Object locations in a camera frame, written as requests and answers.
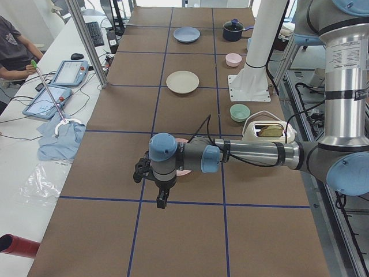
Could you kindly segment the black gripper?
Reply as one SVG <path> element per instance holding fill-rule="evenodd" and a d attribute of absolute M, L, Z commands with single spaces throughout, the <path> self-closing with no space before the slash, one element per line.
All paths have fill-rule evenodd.
<path fill-rule="evenodd" d="M 170 189 L 176 184 L 176 179 L 170 179 L 169 181 L 155 180 L 155 184 L 159 189 L 159 193 L 156 199 L 157 208 L 165 209 L 167 206 L 167 199 L 170 194 Z"/>

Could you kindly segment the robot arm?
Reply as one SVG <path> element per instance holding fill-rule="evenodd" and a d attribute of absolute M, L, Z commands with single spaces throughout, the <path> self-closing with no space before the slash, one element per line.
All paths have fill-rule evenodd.
<path fill-rule="evenodd" d="M 149 142 L 144 176 L 159 189 L 165 208 L 178 170 L 214 173 L 229 158 L 260 167 L 287 166 L 350 196 L 368 192 L 368 2 L 299 1 L 295 35 L 319 37 L 326 47 L 325 131 L 314 142 L 243 142 L 195 137 L 179 143 L 168 133 Z"/>

